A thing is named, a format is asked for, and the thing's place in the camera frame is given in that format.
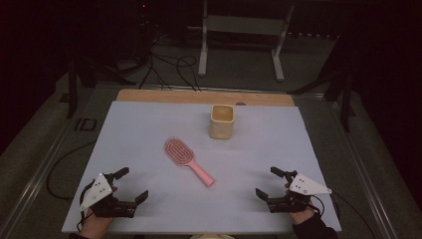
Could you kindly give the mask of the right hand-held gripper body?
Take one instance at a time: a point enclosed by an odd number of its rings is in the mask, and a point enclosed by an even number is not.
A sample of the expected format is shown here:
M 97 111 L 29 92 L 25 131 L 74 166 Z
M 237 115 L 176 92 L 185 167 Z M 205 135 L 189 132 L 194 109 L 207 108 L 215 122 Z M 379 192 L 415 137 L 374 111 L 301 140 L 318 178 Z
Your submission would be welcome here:
M 287 181 L 287 193 L 283 197 L 270 198 L 266 196 L 266 203 L 271 213 L 297 213 L 311 208 L 316 214 L 323 214 L 324 209 L 312 205 L 311 198 L 318 198 L 322 194 L 331 194 L 332 190 L 300 173 L 278 173 Z

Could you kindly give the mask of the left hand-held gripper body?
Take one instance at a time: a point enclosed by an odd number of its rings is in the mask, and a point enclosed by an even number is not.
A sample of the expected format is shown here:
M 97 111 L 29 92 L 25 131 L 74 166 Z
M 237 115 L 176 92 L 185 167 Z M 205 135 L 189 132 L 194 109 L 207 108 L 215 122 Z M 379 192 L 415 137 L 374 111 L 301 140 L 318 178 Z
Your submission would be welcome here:
M 99 176 L 90 183 L 84 192 L 87 195 L 82 197 L 80 211 L 86 212 L 89 209 L 97 217 L 125 217 L 134 216 L 137 205 L 134 202 L 119 201 L 113 196 L 113 182 L 122 178 L 122 174 L 100 173 Z

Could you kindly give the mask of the pink hairbrush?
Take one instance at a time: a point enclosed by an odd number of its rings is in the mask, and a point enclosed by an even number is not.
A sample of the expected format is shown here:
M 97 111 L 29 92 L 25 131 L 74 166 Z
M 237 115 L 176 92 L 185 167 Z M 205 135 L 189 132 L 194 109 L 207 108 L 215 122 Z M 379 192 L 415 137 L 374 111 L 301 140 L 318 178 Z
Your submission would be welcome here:
M 214 184 L 215 179 L 195 161 L 193 150 L 180 138 L 168 138 L 164 144 L 164 151 L 176 165 L 190 167 L 206 187 Z

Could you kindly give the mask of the cream yellow square cup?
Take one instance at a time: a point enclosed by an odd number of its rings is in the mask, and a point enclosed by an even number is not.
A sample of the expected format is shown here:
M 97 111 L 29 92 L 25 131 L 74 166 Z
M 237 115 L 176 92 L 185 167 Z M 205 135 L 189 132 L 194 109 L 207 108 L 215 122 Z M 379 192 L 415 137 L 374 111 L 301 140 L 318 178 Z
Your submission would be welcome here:
M 213 105 L 210 113 L 209 135 L 214 139 L 229 139 L 233 134 L 235 111 L 232 106 Z

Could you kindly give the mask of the person's right hand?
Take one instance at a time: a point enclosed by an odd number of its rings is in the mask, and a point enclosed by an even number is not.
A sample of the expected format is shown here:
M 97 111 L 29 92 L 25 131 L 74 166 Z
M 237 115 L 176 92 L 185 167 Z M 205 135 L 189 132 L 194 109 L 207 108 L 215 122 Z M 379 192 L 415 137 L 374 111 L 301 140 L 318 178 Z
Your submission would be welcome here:
M 300 212 L 291 212 L 290 217 L 294 225 L 299 225 L 306 222 L 308 219 L 312 218 L 315 215 L 315 211 L 307 206 L 305 210 Z

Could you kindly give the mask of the person's left hand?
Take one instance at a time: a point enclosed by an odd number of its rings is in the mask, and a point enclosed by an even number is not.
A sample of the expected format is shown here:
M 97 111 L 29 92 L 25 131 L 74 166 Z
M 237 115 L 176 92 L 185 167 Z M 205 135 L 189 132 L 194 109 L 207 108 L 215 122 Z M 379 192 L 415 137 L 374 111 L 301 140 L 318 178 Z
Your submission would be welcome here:
M 89 208 L 88 216 L 82 223 L 82 229 L 79 231 L 79 235 L 86 239 L 102 239 L 112 223 L 113 217 L 98 217 Z

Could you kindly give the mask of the white table mat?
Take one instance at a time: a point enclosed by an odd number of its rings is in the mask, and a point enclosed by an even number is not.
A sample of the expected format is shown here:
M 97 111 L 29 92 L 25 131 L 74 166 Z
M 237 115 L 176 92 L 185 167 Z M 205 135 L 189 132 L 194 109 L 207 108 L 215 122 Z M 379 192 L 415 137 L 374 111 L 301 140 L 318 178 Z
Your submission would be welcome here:
M 123 167 L 116 197 L 148 198 L 134 217 L 118 218 L 116 234 L 280 234 L 291 231 L 285 213 L 271 213 L 255 194 L 285 193 L 285 180 L 271 167 L 295 170 L 318 183 L 324 178 L 300 110 L 296 107 L 237 106 L 227 140 L 209 135 L 211 108 L 201 104 L 112 103 L 81 180 Z M 170 137 L 180 138 L 195 161 L 215 179 L 206 187 L 188 166 L 165 153 Z

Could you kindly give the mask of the black tripod stand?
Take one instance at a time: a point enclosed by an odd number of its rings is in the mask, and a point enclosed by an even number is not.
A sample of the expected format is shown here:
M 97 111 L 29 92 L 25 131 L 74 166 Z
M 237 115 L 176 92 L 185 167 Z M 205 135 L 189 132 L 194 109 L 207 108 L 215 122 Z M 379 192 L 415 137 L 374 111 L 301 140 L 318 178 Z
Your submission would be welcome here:
M 333 103 L 342 97 L 339 121 L 346 132 L 350 132 L 348 118 L 351 113 L 350 98 L 353 80 L 352 54 L 348 47 L 352 47 L 353 43 L 354 40 L 349 34 L 341 33 L 317 78 L 298 89 L 287 91 L 288 95 L 299 96 L 328 83 L 323 98 Z
M 114 73 L 112 70 L 87 56 L 71 56 L 68 63 L 68 92 L 65 94 L 64 99 L 64 102 L 69 106 L 67 115 L 68 119 L 70 119 L 75 114 L 78 108 L 78 73 L 80 72 L 79 66 L 93 67 L 95 70 L 98 70 L 100 73 L 104 74 L 106 77 L 109 77 L 115 82 L 123 85 L 131 85 L 130 81 L 124 79 L 117 73 Z

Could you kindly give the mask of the wooden table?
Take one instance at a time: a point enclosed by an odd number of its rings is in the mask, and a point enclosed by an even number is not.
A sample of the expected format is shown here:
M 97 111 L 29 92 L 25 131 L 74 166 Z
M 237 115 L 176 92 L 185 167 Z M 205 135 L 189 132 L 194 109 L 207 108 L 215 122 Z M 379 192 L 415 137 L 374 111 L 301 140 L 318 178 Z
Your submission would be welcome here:
M 177 104 L 221 104 L 246 106 L 294 107 L 291 96 L 280 94 L 238 92 L 191 92 L 160 90 L 121 90 L 119 102 L 177 103 Z

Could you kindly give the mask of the white metal stand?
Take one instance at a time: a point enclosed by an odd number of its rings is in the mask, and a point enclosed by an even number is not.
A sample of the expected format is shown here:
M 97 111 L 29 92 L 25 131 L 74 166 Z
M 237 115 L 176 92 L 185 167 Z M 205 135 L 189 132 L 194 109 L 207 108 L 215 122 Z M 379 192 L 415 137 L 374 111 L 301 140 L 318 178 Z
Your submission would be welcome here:
M 210 15 L 208 13 L 208 1 L 203 0 L 202 26 L 201 26 L 201 50 L 198 65 L 198 75 L 204 77 L 207 72 L 208 60 L 208 33 L 224 32 L 236 34 L 256 34 L 277 36 L 278 45 L 271 51 L 276 80 L 282 82 L 285 79 L 280 55 L 286 40 L 295 6 L 290 4 L 281 20 Z

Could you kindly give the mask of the aluminium floor rail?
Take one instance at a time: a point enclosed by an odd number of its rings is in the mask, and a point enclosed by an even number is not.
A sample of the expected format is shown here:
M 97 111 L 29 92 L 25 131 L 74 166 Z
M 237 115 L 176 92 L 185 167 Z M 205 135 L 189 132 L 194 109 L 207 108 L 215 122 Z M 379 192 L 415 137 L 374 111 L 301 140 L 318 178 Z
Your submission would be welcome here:
M 325 181 L 333 189 L 330 200 L 343 226 L 340 235 L 349 238 L 351 227 L 357 226 L 370 239 L 397 239 L 363 154 L 340 124 L 340 106 L 319 94 L 294 96 L 293 100 L 310 133 Z
M 62 231 L 100 131 L 74 130 L 79 119 L 103 122 L 116 90 L 83 90 L 72 119 L 53 94 L 0 155 L 0 239 L 68 239 Z

